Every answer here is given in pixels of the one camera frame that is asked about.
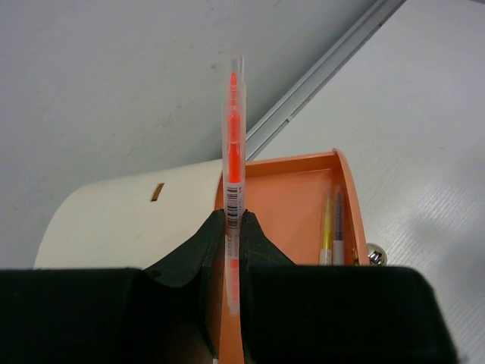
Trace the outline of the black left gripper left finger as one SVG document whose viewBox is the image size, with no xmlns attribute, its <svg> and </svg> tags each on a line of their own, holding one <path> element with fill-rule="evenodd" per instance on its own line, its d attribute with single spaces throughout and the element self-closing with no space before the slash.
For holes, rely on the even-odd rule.
<svg viewBox="0 0 485 364">
<path fill-rule="evenodd" d="M 211 363 L 218 358 L 224 213 L 146 269 L 1 273 L 3 363 Z"/>
</svg>

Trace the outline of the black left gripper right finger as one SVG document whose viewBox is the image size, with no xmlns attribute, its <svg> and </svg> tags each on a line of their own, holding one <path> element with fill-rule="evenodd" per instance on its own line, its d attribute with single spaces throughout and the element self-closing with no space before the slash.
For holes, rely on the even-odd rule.
<svg viewBox="0 0 485 364">
<path fill-rule="evenodd" d="M 433 288 L 406 267 L 297 265 L 242 217 L 247 363 L 457 363 Z"/>
</svg>

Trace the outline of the yellow thin pen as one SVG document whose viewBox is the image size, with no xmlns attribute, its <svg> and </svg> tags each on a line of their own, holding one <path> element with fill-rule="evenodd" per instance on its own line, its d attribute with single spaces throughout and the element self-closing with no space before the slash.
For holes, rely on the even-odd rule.
<svg viewBox="0 0 485 364">
<path fill-rule="evenodd" d="M 321 248 L 319 255 L 319 265 L 332 264 L 332 223 L 333 223 L 333 204 L 331 194 L 328 193 L 324 203 L 324 213 L 321 228 Z"/>
</svg>

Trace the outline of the blue ballpoint pen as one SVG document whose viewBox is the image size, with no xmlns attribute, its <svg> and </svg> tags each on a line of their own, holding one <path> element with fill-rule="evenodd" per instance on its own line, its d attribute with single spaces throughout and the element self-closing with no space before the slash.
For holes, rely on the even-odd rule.
<svg viewBox="0 0 485 364">
<path fill-rule="evenodd" d="M 334 238 L 332 245 L 333 265 L 344 265 L 344 239 L 343 239 L 343 196 L 341 192 L 336 193 L 336 210 L 334 222 Z"/>
</svg>

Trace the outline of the orange thin pen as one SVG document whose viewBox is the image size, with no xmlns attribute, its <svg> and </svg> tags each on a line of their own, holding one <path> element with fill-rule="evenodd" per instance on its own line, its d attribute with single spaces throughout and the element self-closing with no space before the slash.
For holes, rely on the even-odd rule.
<svg viewBox="0 0 485 364">
<path fill-rule="evenodd" d="M 227 305 L 239 314 L 239 246 L 246 193 L 246 81 L 244 56 L 230 57 L 223 83 L 222 182 Z"/>
</svg>

